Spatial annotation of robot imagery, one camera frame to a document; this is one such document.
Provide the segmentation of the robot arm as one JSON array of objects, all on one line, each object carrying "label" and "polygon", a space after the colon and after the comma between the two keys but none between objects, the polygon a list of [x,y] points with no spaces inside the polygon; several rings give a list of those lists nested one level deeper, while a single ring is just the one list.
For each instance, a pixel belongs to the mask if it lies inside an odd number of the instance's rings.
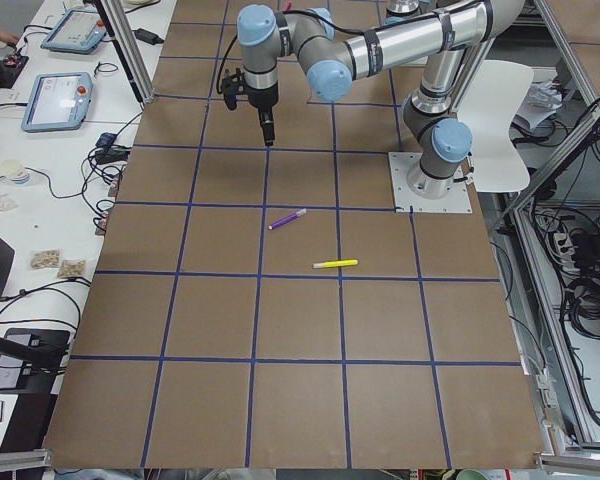
[{"label": "robot arm", "polygon": [[469,127],[450,115],[464,53],[505,31],[522,7],[520,1],[458,1],[420,14],[415,1],[391,1],[385,24],[352,30],[349,39],[335,41],[337,27],[326,9],[274,11],[251,4],[237,18],[234,41],[242,65],[219,79],[217,90],[230,110],[238,96],[246,96],[258,112],[265,144],[272,145],[280,58],[295,56],[311,91],[331,103],[347,95],[356,80],[425,58],[420,85],[402,107],[404,123],[422,149],[407,182],[419,197],[440,199],[473,143]]}]

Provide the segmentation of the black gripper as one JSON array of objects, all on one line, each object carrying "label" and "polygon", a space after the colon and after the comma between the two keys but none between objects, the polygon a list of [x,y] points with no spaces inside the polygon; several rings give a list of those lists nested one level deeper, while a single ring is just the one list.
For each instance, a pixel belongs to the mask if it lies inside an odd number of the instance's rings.
[{"label": "black gripper", "polygon": [[248,101],[258,111],[264,144],[271,147],[275,142],[273,107],[279,100],[277,70],[264,73],[245,70],[244,79]]}]

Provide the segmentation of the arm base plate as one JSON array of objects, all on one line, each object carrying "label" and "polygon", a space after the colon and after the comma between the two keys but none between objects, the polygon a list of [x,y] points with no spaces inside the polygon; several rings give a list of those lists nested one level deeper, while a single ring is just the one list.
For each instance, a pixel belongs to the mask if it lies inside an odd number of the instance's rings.
[{"label": "arm base plate", "polygon": [[468,186],[461,165],[447,179],[420,170],[420,153],[388,154],[394,210],[398,213],[471,214]]}]

